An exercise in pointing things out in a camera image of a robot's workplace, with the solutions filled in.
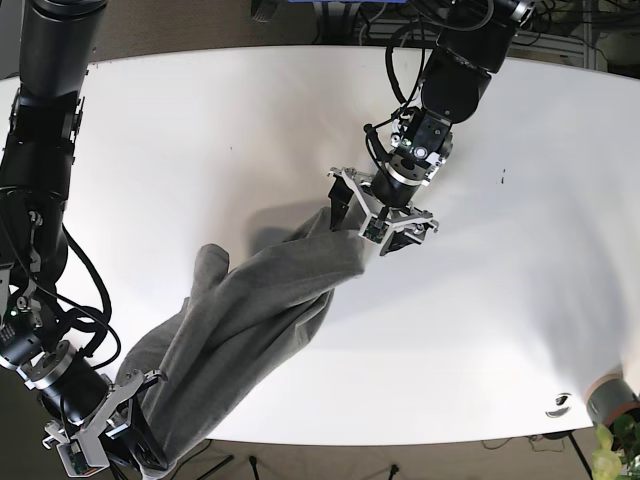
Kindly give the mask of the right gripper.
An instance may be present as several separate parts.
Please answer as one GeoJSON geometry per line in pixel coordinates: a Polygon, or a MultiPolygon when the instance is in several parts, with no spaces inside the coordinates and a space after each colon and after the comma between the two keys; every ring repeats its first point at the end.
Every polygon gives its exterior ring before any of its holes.
{"type": "Polygon", "coordinates": [[[160,370],[135,370],[126,375],[122,385],[101,376],[104,394],[91,412],[78,419],[73,417],[76,395],[59,395],[60,418],[46,425],[43,445],[58,452],[66,474],[73,479],[86,479],[118,465],[166,472],[166,455],[139,401],[141,394],[165,379],[160,370]]]}

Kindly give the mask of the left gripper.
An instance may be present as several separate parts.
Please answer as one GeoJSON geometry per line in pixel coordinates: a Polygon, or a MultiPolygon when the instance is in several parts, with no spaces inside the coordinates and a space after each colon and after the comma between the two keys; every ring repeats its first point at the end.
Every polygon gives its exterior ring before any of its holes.
{"type": "Polygon", "coordinates": [[[433,214],[414,207],[411,201],[400,207],[379,199],[373,188],[375,175],[353,168],[331,168],[328,175],[334,178],[328,193],[332,232],[350,228],[354,218],[358,235],[382,244],[380,255],[384,257],[407,246],[421,245],[429,232],[438,231],[433,214]],[[358,210],[352,218],[351,209],[358,210]]]}

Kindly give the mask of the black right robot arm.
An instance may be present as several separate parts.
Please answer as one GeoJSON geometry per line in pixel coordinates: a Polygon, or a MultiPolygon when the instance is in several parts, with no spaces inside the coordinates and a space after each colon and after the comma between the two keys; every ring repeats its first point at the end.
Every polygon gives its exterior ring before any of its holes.
{"type": "Polygon", "coordinates": [[[34,390],[50,413],[43,444],[68,476],[123,467],[165,471],[166,456],[139,397],[163,379],[133,371],[117,384],[90,359],[114,335],[111,301],[90,271],[101,307],[57,290],[81,248],[63,223],[84,101],[81,88],[106,5],[28,1],[19,88],[1,160],[1,364],[34,390]]]}

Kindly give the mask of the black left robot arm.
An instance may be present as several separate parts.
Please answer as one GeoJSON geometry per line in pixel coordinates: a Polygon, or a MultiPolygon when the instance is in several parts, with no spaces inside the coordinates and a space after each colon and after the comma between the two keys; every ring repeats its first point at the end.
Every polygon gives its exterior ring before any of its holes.
{"type": "Polygon", "coordinates": [[[399,103],[390,115],[390,144],[383,145],[378,126],[367,124],[365,146],[376,171],[333,168],[329,191],[330,228],[355,229],[379,246],[381,255],[419,245],[438,221],[416,207],[413,198],[428,186],[453,148],[452,128],[468,120],[494,74],[506,59],[518,30],[534,10],[531,1],[452,1],[444,18],[422,1],[413,2],[422,16],[439,27],[435,46],[423,52],[412,93],[404,96],[393,66],[396,42],[423,30],[422,21],[398,29],[385,50],[385,68],[399,103]]]}

